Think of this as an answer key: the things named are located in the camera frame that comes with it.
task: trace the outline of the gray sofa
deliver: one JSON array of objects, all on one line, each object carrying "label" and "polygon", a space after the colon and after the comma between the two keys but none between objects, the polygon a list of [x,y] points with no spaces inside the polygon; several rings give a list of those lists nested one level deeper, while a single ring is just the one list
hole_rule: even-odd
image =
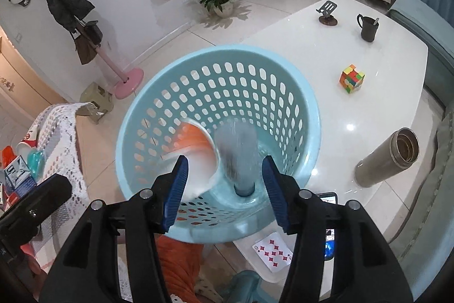
[{"label": "gray sofa", "polygon": [[454,28],[420,0],[396,0],[387,15],[427,44],[424,85],[447,106],[454,99]]},{"label": "gray sofa", "polygon": [[437,129],[435,167],[407,223],[390,244],[415,300],[432,283],[454,248],[453,118],[451,103]]}]

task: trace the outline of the light blue plastic basket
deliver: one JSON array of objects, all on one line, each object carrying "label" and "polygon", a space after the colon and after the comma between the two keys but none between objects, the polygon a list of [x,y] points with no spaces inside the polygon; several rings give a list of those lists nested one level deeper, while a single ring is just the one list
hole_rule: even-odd
[{"label": "light blue plastic basket", "polygon": [[[256,127],[260,157],[270,154],[281,173],[304,187],[317,160],[321,128],[314,93],[298,69],[279,55],[244,45],[189,54],[160,71],[141,90],[123,120],[116,148],[120,188],[129,199],[151,187],[152,166],[172,150],[182,119],[210,135],[224,121]],[[251,235],[274,220],[263,179],[239,197],[219,181],[181,203],[169,236],[188,243],[220,243]]]}]

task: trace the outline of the stainless steel bottle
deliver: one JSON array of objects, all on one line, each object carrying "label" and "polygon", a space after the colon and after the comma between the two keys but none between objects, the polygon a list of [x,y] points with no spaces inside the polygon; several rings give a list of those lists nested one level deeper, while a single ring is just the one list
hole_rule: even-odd
[{"label": "stainless steel bottle", "polygon": [[362,187],[371,187],[409,168],[418,155],[415,133],[401,128],[356,165],[355,180]]}]

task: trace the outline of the black mug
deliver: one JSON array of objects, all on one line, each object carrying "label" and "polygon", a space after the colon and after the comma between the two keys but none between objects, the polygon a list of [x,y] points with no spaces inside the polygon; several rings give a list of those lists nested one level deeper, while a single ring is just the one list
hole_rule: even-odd
[{"label": "black mug", "polygon": [[369,43],[372,43],[375,39],[375,33],[378,29],[378,22],[374,25],[375,20],[373,18],[363,16],[362,14],[359,14],[356,20],[358,21],[358,25],[362,29],[361,37]]}]

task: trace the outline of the playing card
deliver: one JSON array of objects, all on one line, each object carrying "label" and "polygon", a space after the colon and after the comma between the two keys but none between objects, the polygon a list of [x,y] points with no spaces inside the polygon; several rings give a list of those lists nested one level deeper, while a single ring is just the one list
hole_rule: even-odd
[{"label": "playing card", "polygon": [[288,266],[293,257],[293,253],[277,232],[255,243],[253,248],[271,272],[278,272]]}]

